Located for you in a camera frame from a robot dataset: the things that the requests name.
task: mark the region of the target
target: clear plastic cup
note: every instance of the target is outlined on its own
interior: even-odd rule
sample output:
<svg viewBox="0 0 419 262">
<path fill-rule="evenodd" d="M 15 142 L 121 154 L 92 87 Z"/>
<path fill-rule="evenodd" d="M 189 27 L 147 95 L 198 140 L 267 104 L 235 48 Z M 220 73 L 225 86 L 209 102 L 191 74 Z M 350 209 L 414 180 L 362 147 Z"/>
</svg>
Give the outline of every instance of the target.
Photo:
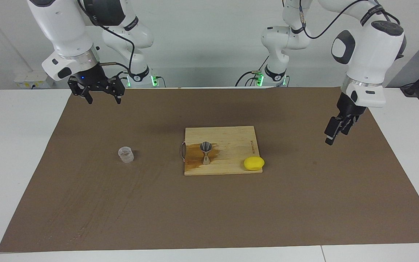
<svg viewBox="0 0 419 262">
<path fill-rule="evenodd" d="M 131 163 L 134 159 L 132 149 L 130 149 L 130 147 L 128 146 L 119 149 L 118 155 L 121 158 L 121 160 L 126 164 Z"/>
</svg>

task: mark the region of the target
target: wall socket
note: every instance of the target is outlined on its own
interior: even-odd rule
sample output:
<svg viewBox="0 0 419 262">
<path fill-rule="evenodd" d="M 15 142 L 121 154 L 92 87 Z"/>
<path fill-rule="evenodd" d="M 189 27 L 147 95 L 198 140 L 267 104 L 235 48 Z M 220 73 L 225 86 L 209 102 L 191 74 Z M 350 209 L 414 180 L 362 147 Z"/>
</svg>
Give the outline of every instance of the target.
<svg viewBox="0 0 419 262">
<path fill-rule="evenodd" d="M 18 75 L 14 82 L 23 89 L 48 89 L 52 88 L 54 80 L 45 72 L 33 71 Z"/>
</svg>

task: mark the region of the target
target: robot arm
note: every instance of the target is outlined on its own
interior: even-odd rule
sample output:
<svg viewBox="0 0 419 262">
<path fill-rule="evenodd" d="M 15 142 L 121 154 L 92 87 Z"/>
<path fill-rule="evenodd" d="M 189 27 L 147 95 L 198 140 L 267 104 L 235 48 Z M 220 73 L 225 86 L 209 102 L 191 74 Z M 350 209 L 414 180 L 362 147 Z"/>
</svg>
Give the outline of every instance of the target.
<svg viewBox="0 0 419 262">
<path fill-rule="evenodd" d="M 319 0 L 322 7 L 338 13 L 353 0 L 341 2 L 342 5 L 338 0 Z M 339 133 L 347 135 L 367 107 L 386 104 L 384 77 L 394 61 L 402 57 L 405 38 L 403 28 L 386 20 L 383 12 L 374 0 L 356 3 L 345 12 L 359 20 L 362 28 L 356 35 L 342 31 L 332 45 L 332 56 L 348 69 L 337 103 L 339 114 L 331 118 L 324 131 L 329 145 Z"/>
<path fill-rule="evenodd" d="M 94 24 L 106 25 L 110 31 L 133 43 L 132 45 L 106 30 L 103 31 L 106 45 L 118 52 L 126 64 L 130 64 L 128 77 L 131 86 L 156 86 L 152 69 L 149 68 L 140 50 L 151 47 L 154 37 L 136 16 L 131 0 L 82 0 L 81 2 L 88 14 L 95 18 L 92 21 Z"/>
<path fill-rule="evenodd" d="M 377 0 L 318 1 L 326 10 L 343 12 L 359 20 L 362 25 L 356 35 L 343 31 L 332 45 L 334 59 L 348 66 L 337 104 L 340 113 L 331 118 L 325 131 L 328 136 L 326 142 L 332 145 L 340 132 L 348 134 L 367 107 L 382 107 L 386 103 L 382 83 L 387 70 L 396 59 L 402 57 L 404 30 L 400 25 L 387 20 Z M 289 62 L 286 50 L 307 48 L 310 39 L 317 38 L 311 37 L 306 28 L 305 16 L 311 2 L 286 1 L 283 17 L 289 26 L 264 30 L 262 42 L 270 53 L 264 68 L 268 85 L 278 86 L 283 80 Z"/>
<path fill-rule="evenodd" d="M 106 77 L 74 0 L 27 0 L 27 2 L 38 25 L 55 49 L 42 63 L 46 73 L 56 81 L 70 76 L 68 84 L 72 93 L 86 98 L 88 103 L 93 102 L 90 91 L 103 91 L 114 96 L 117 103 L 120 103 L 125 87 L 118 76 Z M 137 48 L 146 48 L 153 44 L 153 36 L 139 22 L 130 0 L 77 2 L 80 2 L 88 16 L 93 18 L 95 25 L 108 26 L 111 31 L 116 31 L 118 35 L 136 43 Z M 135 49 L 133 44 L 115 35 L 105 37 L 105 42 L 123 57 L 128 56 L 127 64 L 129 64 Z M 138 51 L 133 60 L 137 64 L 133 65 L 134 67 L 130 66 L 129 69 L 132 70 L 128 70 L 129 75 L 147 76 L 150 70 L 147 70 L 148 65 L 144 61 L 143 54 Z"/>
<path fill-rule="evenodd" d="M 304 14 L 310 9 L 312 1 L 302 2 Z M 299 13 L 299 0 L 286 1 L 282 17 L 288 26 L 268 27 L 263 31 L 261 42 L 269 51 L 268 61 L 263 68 L 263 74 L 266 76 L 263 82 L 266 86 L 279 86 L 284 81 L 289 63 L 287 50 L 305 49 L 310 44 L 310 38 L 300 33 L 302 23 Z"/>
</svg>

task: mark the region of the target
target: yellow lemon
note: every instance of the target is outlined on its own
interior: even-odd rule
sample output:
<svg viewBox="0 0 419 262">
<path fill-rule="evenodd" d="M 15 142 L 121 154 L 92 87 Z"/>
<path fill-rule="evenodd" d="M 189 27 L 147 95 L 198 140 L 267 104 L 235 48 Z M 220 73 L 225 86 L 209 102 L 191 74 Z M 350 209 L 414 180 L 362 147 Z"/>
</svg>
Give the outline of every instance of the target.
<svg viewBox="0 0 419 262">
<path fill-rule="evenodd" d="M 249 171 L 258 171 L 263 168 L 264 160 L 259 156 L 250 156 L 243 161 L 243 166 Z"/>
</svg>

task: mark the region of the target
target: brown paper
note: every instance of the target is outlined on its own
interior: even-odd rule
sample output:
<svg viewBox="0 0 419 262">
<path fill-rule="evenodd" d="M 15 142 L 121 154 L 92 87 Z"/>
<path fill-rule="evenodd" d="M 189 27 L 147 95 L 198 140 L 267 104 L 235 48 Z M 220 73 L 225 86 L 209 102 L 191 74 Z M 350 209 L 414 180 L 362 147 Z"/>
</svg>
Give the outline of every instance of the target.
<svg viewBox="0 0 419 262">
<path fill-rule="evenodd" d="M 367 111 L 334 146 L 338 88 L 71 97 L 0 252 L 419 242 L 419 196 Z M 183 176 L 185 127 L 255 126 L 263 174 Z M 130 146 L 135 161 L 117 155 Z"/>
</svg>

